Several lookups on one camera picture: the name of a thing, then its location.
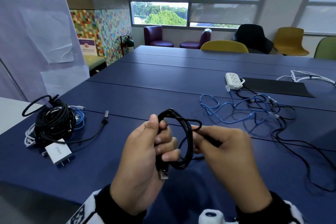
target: floor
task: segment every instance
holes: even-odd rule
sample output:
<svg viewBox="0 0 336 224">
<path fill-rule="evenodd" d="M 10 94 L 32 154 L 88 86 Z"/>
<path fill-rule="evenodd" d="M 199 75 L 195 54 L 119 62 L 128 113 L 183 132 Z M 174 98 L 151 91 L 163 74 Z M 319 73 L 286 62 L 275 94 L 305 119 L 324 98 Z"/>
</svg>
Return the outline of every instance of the floor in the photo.
<svg viewBox="0 0 336 224">
<path fill-rule="evenodd" d="M 0 97 L 0 134 L 25 119 L 21 113 L 27 105 L 23 101 Z M 31 110 L 40 106 L 36 104 Z M 0 182 L 0 223 L 62 224 L 78 208 L 78 204 Z"/>
</svg>

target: fire extinguisher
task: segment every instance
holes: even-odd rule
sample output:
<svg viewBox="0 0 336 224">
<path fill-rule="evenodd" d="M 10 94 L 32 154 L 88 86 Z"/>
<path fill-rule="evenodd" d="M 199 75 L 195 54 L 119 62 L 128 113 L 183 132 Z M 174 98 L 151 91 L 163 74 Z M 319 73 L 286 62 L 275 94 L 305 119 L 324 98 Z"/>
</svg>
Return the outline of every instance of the fire extinguisher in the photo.
<svg viewBox="0 0 336 224">
<path fill-rule="evenodd" d="M 129 35 L 127 35 L 127 40 L 125 42 L 127 52 L 134 50 L 134 41 L 131 39 Z"/>
</svg>

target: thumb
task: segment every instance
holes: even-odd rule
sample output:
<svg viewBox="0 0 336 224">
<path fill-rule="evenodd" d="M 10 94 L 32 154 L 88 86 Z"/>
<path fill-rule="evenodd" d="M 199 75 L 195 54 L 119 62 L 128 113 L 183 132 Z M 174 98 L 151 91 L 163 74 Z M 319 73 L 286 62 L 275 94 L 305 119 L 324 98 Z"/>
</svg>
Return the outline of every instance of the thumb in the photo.
<svg viewBox="0 0 336 224">
<path fill-rule="evenodd" d="M 200 152 L 204 155 L 205 158 L 210 158 L 213 156 L 216 151 L 219 149 L 209 143 L 203 136 L 200 134 L 193 132 L 192 138 L 194 140 L 195 146 L 199 148 Z"/>
<path fill-rule="evenodd" d="M 149 121 L 146 125 L 144 131 L 140 134 L 143 142 L 146 142 L 147 145 L 153 146 L 155 137 L 159 132 L 159 120 L 155 114 L 152 114 L 149 118 Z"/>
</svg>

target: white power strip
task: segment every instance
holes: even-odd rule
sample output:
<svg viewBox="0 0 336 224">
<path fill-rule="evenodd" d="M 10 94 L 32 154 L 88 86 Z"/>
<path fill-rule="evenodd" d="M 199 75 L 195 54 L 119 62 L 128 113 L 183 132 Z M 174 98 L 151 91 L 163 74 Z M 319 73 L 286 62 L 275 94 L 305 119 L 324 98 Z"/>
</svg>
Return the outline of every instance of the white power strip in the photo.
<svg viewBox="0 0 336 224">
<path fill-rule="evenodd" d="M 239 90 L 240 88 L 243 87 L 243 83 L 245 82 L 244 79 L 243 81 L 241 81 L 239 79 L 239 76 L 235 73 L 226 73 L 225 79 L 226 79 L 227 86 L 231 90 Z"/>
</svg>

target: black chair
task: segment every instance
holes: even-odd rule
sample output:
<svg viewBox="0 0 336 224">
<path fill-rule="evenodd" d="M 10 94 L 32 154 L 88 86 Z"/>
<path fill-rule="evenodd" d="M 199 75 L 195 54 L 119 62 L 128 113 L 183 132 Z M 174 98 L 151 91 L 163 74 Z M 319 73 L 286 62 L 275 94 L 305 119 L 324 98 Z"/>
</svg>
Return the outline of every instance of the black chair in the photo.
<svg viewBox="0 0 336 224">
<path fill-rule="evenodd" d="M 265 37 L 263 27 L 255 24 L 240 25 L 233 41 L 245 44 L 250 53 L 269 54 L 274 46 L 274 43 Z"/>
</svg>

